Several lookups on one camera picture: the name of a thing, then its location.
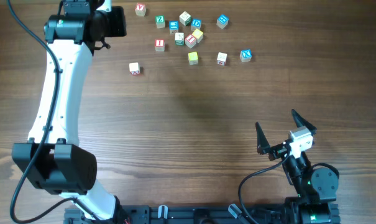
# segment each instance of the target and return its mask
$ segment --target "alphabet block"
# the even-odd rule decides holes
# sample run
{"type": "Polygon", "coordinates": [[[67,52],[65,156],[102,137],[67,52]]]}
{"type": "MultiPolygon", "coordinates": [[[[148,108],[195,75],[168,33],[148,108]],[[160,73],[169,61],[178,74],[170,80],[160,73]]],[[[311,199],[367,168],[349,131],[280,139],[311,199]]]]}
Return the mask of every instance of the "alphabet block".
{"type": "Polygon", "coordinates": [[[183,45],[183,33],[175,33],[175,44],[183,45]]]}
{"type": "Polygon", "coordinates": [[[137,5],[135,6],[135,13],[137,14],[137,16],[145,16],[145,13],[146,13],[145,4],[137,3],[137,5]]]}
{"type": "Polygon", "coordinates": [[[240,52],[240,60],[242,62],[250,62],[251,58],[252,58],[252,54],[251,54],[251,50],[250,49],[242,50],[240,52]]]}
{"type": "Polygon", "coordinates": [[[196,29],[193,33],[192,33],[193,37],[195,37],[197,40],[198,40],[198,43],[200,43],[201,39],[203,39],[203,32],[201,32],[199,29],[196,29]]]}
{"type": "Polygon", "coordinates": [[[192,20],[192,25],[191,25],[191,30],[195,31],[196,29],[200,30],[201,27],[201,20],[200,19],[193,19],[192,20]]]}
{"type": "Polygon", "coordinates": [[[217,58],[217,64],[225,66],[225,64],[226,64],[226,57],[227,57],[227,54],[219,52],[218,53],[218,58],[217,58]]]}
{"type": "Polygon", "coordinates": [[[180,15],[180,22],[184,26],[187,26],[190,23],[191,20],[192,20],[192,17],[186,11],[182,12],[182,14],[180,15]]]}
{"type": "Polygon", "coordinates": [[[189,53],[188,58],[189,58],[189,64],[190,65],[196,65],[197,63],[199,63],[199,57],[198,57],[197,52],[189,53]]]}
{"type": "Polygon", "coordinates": [[[164,16],[156,16],[156,27],[157,28],[164,28],[165,27],[165,19],[164,16]]]}
{"type": "Polygon", "coordinates": [[[155,49],[156,51],[164,51],[165,50],[165,42],[163,39],[156,39],[155,40],[155,49]]]}
{"type": "Polygon", "coordinates": [[[197,40],[195,37],[193,37],[192,34],[189,34],[186,38],[185,38],[185,44],[186,46],[188,46],[189,48],[192,48],[196,45],[197,43],[197,40]]]}
{"type": "Polygon", "coordinates": [[[140,68],[138,62],[130,63],[130,73],[131,75],[139,75],[140,74],[140,68]]]}
{"type": "Polygon", "coordinates": [[[218,19],[217,19],[217,26],[221,29],[225,28],[227,23],[229,22],[229,18],[226,17],[224,14],[222,14],[218,19]]]}
{"type": "Polygon", "coordinates": [[[178,32],[178,21],[170,21],[168,26],[170,27],[170,34],[178,32]]]}

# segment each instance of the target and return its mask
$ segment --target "toy block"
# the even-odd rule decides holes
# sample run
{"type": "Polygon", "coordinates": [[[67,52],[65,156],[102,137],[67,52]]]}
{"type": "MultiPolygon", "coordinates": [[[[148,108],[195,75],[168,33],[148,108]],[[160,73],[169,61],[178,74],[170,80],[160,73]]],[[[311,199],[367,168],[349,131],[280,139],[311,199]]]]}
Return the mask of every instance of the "toy block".
{"type": "Polygon", "coordinates": [[[139,75],[140,74],[140,68],[138,62],[130,63],[130,73],[131,75],[139,75]]]}
{"type": "Polygon", "coordinates": [[[180,15],[180,22],[184,26],[187,26],[190,23],[191,20],[192,20],[192,17],[186,11],[182,12],[182,14],[180,15]]]}
{"type": "Polygon", "coordinates": [[[145,16],[145,13],[146,13],[145,4],[137,3],[137,5],[135,6],[135,13],[137,14],[137,16],[145,16]]]}
{"type": "Polygon", "coordinates": [[[165,50],[165,42],[162,39],[156,39],[155,41],[155,49],[156,51],[164,51],[165,50]]]}
{"type": "Polygon", "coordinates": [[[217,19],[217,26],[221,29],[225,28],[227,23],[229,21],[229,18],[226,17],[224,14],[222,14],[218,19],[217,19]]]}
{"type": "Polygon", "coordinates": [[[164,28],[165,27],[165,19],[164,16],[156,16],[156,27],[157,28],[164,28]]]}
{"type": "Polygon", "coordinates": [[[170,27],[170,34],[178,32],[178,21],[170,21],[168,26],[170,27]]]}
{"type": "Polygon", "coordinates": [[[200,19],[193,19],[191,24],[191,30],[195,31],[196,29],[200,30],[201,27],[201,20],[200,19]]]}
{"type": "Polygon", "coordinates": [[[226,57],[227,57],[227,54],[219,52],[218,57],[217,57],[217,64],[218,65],[225,65],[226,64],[226,57]]]}
{"type": "Polygon", "coordinates": [[[183,33],[175,33],[175,44],[183,45],[183,33]]]}
{"type": "Polygon", "coordinates": [[[251,54],[251,50],[250,49],[242,50],[242,52],[240,52],[240,60],[242,62],[250,62],[251,61],[251,57],[252,57],[252,54],[251,54]]]}
{"type": "Polygon", "coordinates": [[[201,32],[199,29],[196,29],[192,33],[192,35],[198,40],[198,43],[200,43],[200,41],[203,39],[203,36],[204,36],[203,32],[201,32]]]}
{"type": "Polygon", "coordinates": [[[197,63],[199,63],[199,57],[198,57],[197,52],[189,53],[188,58],[189,58],[189,64],[190,65],[196,65],[197,63]]]}
{"type": "Polygon", "coordinates": [[[192,48],[196,45],[197,43],[197,40],[196,40],[196,37],[193,37],[192,34],[189,34],[186,38],[185,38],[185,44],[186,46],[188,46],[189,48],[192,48]]]}

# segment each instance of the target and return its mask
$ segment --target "wood grain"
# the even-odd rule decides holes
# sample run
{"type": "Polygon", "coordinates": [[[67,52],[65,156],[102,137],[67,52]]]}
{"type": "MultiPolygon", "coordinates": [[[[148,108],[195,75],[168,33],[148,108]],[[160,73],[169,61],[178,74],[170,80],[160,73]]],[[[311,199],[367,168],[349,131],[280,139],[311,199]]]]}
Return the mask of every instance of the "wood grain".
{"type": "MultiPolygon", "coordinates": [[[[43,37],[57,2],[15,1],[14,8],[43,37]]],[[[124,205],[237,202],[242,178],[274,164],[256,153],[255,122],[279,143],[294,127],[294,108],[319,129],[309,159],[341,172],[342,222],[376,223],[376,1],[146,1],[146,17],[135,15],[135,3],[114,3],[125,9],[127,36],[95,53],[79,119],[81,147],[96,155],[98,179],[124,205]],[[169,21],[183,11],[203,21],[194,49],[155,26],[156,15],[169,21]],[[224,30],[216,26],[222,13],[230,18],[224,30]],[[166,40],[166,52],[155,52],[156,38],[166,40]],[[247,48],[255,57],[241,63],[247,48]],[[191,51],[197,66],[188,64],[191,51]],[[216,65],[218,52],[228,54],[226,67],[216,65]],[[142,76],[129,75],[131,62],[142,76]]],[[[0,1],[0,223],[11,222],[21,176],[11,147],[27,138],[44,72],[44,50],[0,1]]],[[[295,195],[281,169],[243,191],[247,203],[295,195]]],[[[33,217],[57,200],[27,183],[17,215],[33,217]]],[[[39,223],[62,220],[59,208],[39,223]]]]}

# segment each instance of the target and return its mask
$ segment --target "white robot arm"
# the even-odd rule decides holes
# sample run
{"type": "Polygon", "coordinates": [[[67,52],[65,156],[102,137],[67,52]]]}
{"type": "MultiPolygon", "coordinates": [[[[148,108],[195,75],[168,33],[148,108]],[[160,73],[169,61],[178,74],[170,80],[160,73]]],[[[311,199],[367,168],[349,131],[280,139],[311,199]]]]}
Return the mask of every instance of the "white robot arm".
{"type": "MultiPolygon", "coordinates": [[[[53,169],[46,170],[47,175],[38,175],[37,172],[31,170],[27,178],[36,188],[45,189],[51,194],[59,194],[63,198],[76,198],[84,208],[78,204],[76,206],[81,208],[86,218],[93,220],[92,214],[95,214],[96,218],[100,220],[112,220],[119,208],[117,198],[108,193],[98,180],[81,178],[81,173],[84,172],[82,169],[86,164],[82,162],[82,166],[75,165],[75,161],[85,159],[82,153],[89,155],[90,162],[95,165],[88,165],[90,171],[87,173],[96,177],[96,159],[92,154],[82,152],[83,150],[78,147],[78,114],[81,94],[88,68],[93,60],[94,50],[98,50],[95,47],[95,42],[101,41],[104,44],[105,37],[123,36],[120,30],[124,31],[125,35],[125,24],[121,23],[124,14],[121,7],[114,7],[115,12],[112,12],[111,0],[104,2],[103,0],[85,2],[66,0],[63,2],[63,7],[65,15],[51,16],[45,26],[45,39],[48,42],[48,47],[55,54],[61,71],[56,106],[50,131],[45,140],[46,147],[53,149],[55,165],[53,169]],[[73,13],[76,15],[85,13],[85,16],[80,18],[66,16],[73,13]],[[70,147],[66,147],[66,151],[62,152],[64,149],[58,146],[60,144],[70,147]],[[65,160],[64,155],[67,155],[66,158],[69,162],[67,166],[62,165],[65,160]],[[73,174],[73,171],[70,170],[62,172],[62,169],[75,169],[76,175],[70,175],[70,173],[73,174]],[[59,172],[62,173],[62,176],[53,178],[55,174],[59,175],[59,172]]],[[[24,151],[27,149],[26,145],[30,146],[30,150],[33,151],[35,145],[38,145],[44,136],[55,86],[56,74],[54,70],[53,60],[47,53],[47,71],[39,112],[29,132],[28,143],[15,144],[12,151],[13,160],[22,170],[26,168],[24,162],[30,159],[22,154],[26,152],[24,151]]],[[[33,169],[40,170],[41,167],[36,165],[33,169]]]]}

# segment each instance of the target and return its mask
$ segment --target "white block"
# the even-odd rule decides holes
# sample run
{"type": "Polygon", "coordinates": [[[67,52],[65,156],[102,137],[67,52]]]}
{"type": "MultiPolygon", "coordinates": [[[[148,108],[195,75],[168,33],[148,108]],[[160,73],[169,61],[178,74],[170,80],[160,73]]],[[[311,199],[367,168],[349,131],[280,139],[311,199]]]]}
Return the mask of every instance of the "white block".
{"type": "Polygon", "coordinates": [[[165,41],[163,39],[155,40],[155,49],[156,51],[163,52],[165,50],[165,41]]]}
{"type": "Polygon", "coordinates": [[[137,5],[135,6],[135,13],[137,14],[137,16],[145,16],[145,13],[146,13],[145,4],[137,3],[137,5]]]}
{"type": "Polygon", "coordinates": [[[130,73],[131,75],[139,75],[140,74],[140,68],[138,62],[130,63],[130,73]]]}
{"type": "Polygon", "coordinates": [[[175,44],[183,45],[183,33],[175,33],[175,44]]]}
{"type": "Polygon", "coordinates": [[[182,12],[182,14],[180,15],[180,22],[184,26],[187,26],[190,23],[191,20],[192,20],[192,17],[186,11],[182,12]]]}
{"type": "Polygon", "coordinates": [[[227,54],[219,52],[218,57],[217,57],[217,64],[218,65],[225,65],[226,64],[226,57],[227,57],[227,54]]]}
{"type": "Polygon", "coordinates": [[[192,34],[189,34],[186,38],[185,38],[185,44],[186,46],[188,46],[189,48],[192,48],[196,45],[197,43],[197,39],[196,37],[193,37],[192,34]]]}

